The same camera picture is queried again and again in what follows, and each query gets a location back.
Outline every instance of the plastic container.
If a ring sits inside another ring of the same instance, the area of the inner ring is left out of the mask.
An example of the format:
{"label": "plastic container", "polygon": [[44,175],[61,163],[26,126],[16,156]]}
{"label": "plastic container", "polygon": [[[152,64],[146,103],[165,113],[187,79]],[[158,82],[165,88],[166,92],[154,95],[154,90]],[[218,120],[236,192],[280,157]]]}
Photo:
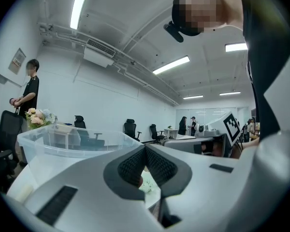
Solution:
{"label": "plastic container", "polygon": [[122,132],[63,125],[27,131],[17,140],[39,186],[80,160],[142,145]]}

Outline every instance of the flower bouquet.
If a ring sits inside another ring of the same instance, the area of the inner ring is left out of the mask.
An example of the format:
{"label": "flower bouquet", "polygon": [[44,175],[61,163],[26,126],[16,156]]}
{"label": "flower bouquet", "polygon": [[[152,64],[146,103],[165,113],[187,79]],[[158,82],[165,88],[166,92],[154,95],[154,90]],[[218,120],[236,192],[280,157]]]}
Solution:
{"label": "flower bouquet", "polygon": [[55,115],[52,114],[48,109],[40,110],[30,108],[26,114],[28,127],[30,130],[37,129],[42,126],[47,126],[55,122]]}
{"label": "flower bouquet", "polygon": [[149,193],[158,188],[158,185],[153,179],[153,177],[151,176],[150,172],[143,171],[142,178],[143,178],[143,183],[139,188],[141,191],[145,193]]}

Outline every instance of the office chair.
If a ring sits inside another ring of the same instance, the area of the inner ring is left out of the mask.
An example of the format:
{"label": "office chair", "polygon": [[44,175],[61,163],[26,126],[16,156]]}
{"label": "office chair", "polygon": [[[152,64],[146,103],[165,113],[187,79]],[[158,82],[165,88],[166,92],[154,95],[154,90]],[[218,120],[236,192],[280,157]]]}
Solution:
{"label": "office chair", "polygon": [[[84,118],[80,115],[75,115],[74,125],[76,128],[86,129]],[[84,150],[96,151],[105,144],[105,140],[98,140],[98,136],[102,135],[102,133],[94,133],[96,138],[90,138],[87,130],[77,130],[77,132],[81,138],[81,147]]]}
{"label": "office chair", "polygon": [[162,136],[163,130],[162,131],[160,130],[161,134],[159,136],[157,133],[155,124],[152,124],[149,128],[150,128],[151,133],[152,133],[151,138],[155,140],[154,143],[161,144],[160,140],[164,139],[164,136]]}
{"label": "office chair", "polygon": [[7,175],[15,174],[14,169],[19,163],[15,151],[17,135],[21,130],[23,118],[18,114],[3,111],[0,120],[0,187],[7,191],[14,178],[8,180]]}
{"label": "office chair", "polygon": [[127,119],[127,122],[124,124],[125,127],[125,134],[128,135],[129,137],[135,139],[136,141],[140,141],[139,140],[139,136],[140,136],[140,131],[138,131],[138,135],[137,138],[135,138],[135,129],[136,129],[136,124],[134,123],[134,119]]}

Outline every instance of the fluorescent ceiling light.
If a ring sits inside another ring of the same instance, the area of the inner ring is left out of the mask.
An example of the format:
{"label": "fluorescent ceiling light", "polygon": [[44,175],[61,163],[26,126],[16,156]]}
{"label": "fluorescent ceiling light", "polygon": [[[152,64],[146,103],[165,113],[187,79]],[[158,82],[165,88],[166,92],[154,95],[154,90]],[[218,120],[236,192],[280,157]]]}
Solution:
{"label": "fluorescent ceiling light", "polygon": [[226,52],[248,50],[246,43],[227,44],[225,45]]}
{"label": "fluorescent ceiling light", "polygon": [[237,95],[237,94],[240,94],[241,92],[231,92],[231,93],[222,93],[222,94],[219,94],[219,95]]}
{"label": "fluorescent ceiling light", "polygon": [[199,95],[199,96],[184,97],[184,99],[187,100],[187,99],[202,98],[202,97],[203,97],[203,95]]}
{"label": "fluorescent ceiling light", "polygon": [[70,27],[72,29],[77,29],[78,28],[79,16],[81,14],[84,1],[85,0],[75,0],[74,1],[73,10],[72,10],[72,16],[71,16],[71,23],[70,23]]}
{"label": "fluorescent ceiling light", "polygon": [[181,65],[181,64],[187,63],[187,62],[189,62],[189,61],[190,61],[190,59],[188,58],[188,56],[185,56],[185,57],[183,57],[183,58],[181,58],[181,59],[179,59],[179,60],[176,60],[176,61],[174,61],[174,62],[172,62],[172,63],[167,64],[167,65],[164,65],[163,67],[161,67],[161,68],[159,68],[159,69],[153,71],[153,73],[156,74],[156,75],[158,75],[158,74],[160,74],[161,72],[167,71],[167,70],[169,70],[169,69],[171,69],[171,68],[174,68],[174,67],[176,67],[176,66],[178,66],[178,65]]}

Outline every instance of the white wall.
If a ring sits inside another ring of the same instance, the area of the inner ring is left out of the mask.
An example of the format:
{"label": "white wall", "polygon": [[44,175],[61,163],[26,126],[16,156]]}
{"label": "white wall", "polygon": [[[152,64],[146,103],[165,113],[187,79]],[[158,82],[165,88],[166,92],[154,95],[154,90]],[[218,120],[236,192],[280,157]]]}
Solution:
{"label": "white wall", "polygon": [[37,59],[37,106],[49,108],[60,122],[73,123],[74,115],[82,115],[87,128],[123,131],[127,118],[132,118],[136,131],[142,132],[141,141],[151,140],[151,124],[157,130],[174,124],[174,107],[112,67],[97,66],[80,54],[55,47],[43,47]]}
{"label": "white wall", "polygon": [[[42,42],[37,21],[37,0],[19,0],[0,24],[0,117],[4,110],[14,111],[10,98],[21,95],[26,62],[37,57]],[[8,69],[12,58],[21,48],[26,55],[18,74]]]}
{"label": "white wall", "polygon": [[248,107],[240,107],[237,109],[237,120],[240,122],[240,128],[244,126],[250,117],[251,111]]}

